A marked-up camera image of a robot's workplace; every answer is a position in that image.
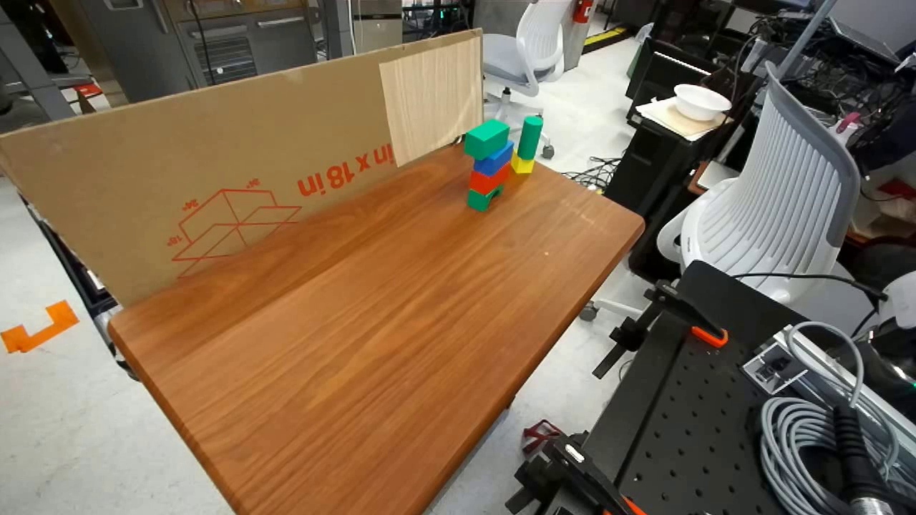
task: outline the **cardboard box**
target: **cardboard box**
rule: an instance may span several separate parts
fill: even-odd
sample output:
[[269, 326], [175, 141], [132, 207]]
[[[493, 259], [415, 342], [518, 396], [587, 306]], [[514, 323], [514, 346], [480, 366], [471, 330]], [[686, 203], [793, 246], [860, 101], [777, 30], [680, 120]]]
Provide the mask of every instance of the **cardboard box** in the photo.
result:
[[461, 33], [3, 134], [0, 157], [128, 306], [475, 123], [480, 34]]

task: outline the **wooden tabletop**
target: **wooden tabletop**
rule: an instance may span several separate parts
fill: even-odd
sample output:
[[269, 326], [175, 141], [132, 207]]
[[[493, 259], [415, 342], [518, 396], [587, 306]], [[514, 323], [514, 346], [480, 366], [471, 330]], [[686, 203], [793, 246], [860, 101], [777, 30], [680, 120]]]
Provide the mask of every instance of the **wooden tabletop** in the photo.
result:
[[236, 512], [421, 512], [640, 233], [440, 149], [126, 309], [110, 334]]

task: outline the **red block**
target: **red block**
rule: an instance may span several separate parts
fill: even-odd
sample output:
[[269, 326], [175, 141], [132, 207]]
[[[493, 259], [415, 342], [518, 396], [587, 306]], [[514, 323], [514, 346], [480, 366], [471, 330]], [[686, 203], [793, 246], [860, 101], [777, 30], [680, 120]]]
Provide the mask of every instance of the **red block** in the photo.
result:
[[503, 187], [505, 180], [508, 180], [508, 164], [501, 171], [495, 171], [493, 177], [471, 171], [467, 187], [477, 196], [490, 196], [493, 189]]

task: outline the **stacked blocks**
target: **stacked blocks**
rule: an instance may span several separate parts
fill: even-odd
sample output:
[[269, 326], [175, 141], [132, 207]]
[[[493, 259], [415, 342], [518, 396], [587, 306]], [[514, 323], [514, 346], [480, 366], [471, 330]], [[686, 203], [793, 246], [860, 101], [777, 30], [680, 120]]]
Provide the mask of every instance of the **stacked blocks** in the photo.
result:
[[540, 131], [544, 131], [544, 117], [540, 114], [524, 117], [518, 156], [511, 157], [514, 176], [533, 176], [536, 171], [536, 156], [537, 156]]
[[464, 156], [475, 160], [475, 171], [467, 183], [467, 207], [475, 213], [485, 213], [490, 203], [503, 193], [503, 183], [508, 180], [508, 126], [501, 120], [483, 120], [480, 126], [464, 134]]

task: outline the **gray floor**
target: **gray floor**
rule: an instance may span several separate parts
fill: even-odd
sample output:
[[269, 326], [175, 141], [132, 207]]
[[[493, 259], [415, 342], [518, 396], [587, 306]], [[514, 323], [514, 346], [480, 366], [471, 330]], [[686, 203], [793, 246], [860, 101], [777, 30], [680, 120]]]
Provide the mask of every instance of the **gray floor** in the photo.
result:
[[[558, 171], [578, 171], [590, 157], [616, 157], [629, 141], [624, 123], [624, 68], [633, 44], [587, 54], [580, 67], [528, 104], [544, 111], [558, 149]], [[13, 187], [0, 177], [0, 330], [46, 326], [46, 306], [79, 306], [52, 249], [23, 210]], [[624, 266], [598, 297], [620, 304], [593, 326], [571, 323], [547, 360], [524, 385], [514, 403], [454, 473], [428, 512], [503, 512], [514, 493], [520, 429], [548, 419], [567, 433], [587, 429], [611, 396], [620, 370], [594, 380], [609, 326], [640, 309], [644, 283]], [[79, 323], [27, 356], [0, 349], [0, 512], [232, 512], [206, 473], [175, 435], [149, 392], [108, 359], [86, 312]]]

